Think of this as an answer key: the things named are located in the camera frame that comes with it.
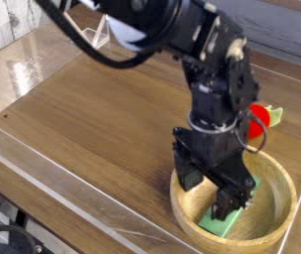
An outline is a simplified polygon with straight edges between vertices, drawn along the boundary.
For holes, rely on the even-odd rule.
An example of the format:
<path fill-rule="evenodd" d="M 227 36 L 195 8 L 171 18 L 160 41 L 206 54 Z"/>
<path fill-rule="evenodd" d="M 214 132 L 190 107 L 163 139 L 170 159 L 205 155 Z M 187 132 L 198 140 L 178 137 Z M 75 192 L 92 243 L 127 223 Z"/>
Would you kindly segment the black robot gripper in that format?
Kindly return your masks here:
<path fill-rule="evenodd" d="M 188 116 L 190 128 L 175 127 L 174 161 L 183 191 L 207 178 L 217 186 L 211 219 L 225 221 L 229 214 L 245 207 L 255 183 L 243 165 L 249 118 L 235 117 L 221 126 Z"/>

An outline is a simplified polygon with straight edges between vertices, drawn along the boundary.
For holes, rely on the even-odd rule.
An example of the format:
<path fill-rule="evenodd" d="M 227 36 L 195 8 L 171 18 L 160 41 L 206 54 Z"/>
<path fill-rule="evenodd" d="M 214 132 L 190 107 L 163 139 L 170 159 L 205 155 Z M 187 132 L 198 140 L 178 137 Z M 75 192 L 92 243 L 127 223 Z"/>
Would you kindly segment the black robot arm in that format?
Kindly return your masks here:
<path fill-rule="evenodd" d="M 91 1 L 124 48 L 139 54 L 163 50 L 182 61 L 191 109 L 190 127 L 172 129 L 175 171 L 183 190 L 202 180 L 218 187 L 211 218 L 223 220 L 254 189 L 242 153 L 258 83 L 242 28 L 206 0 Z"/>

